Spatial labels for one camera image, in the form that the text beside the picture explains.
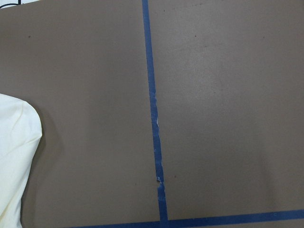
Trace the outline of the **cream long-sleeve cat shirt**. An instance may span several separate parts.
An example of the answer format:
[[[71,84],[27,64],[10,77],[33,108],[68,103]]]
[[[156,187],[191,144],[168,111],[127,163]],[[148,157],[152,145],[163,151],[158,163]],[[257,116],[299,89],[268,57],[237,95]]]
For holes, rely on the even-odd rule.
[[[42,137],[37,111],[26,101],[0,96],[0,226],[20,228],[21,198]]]

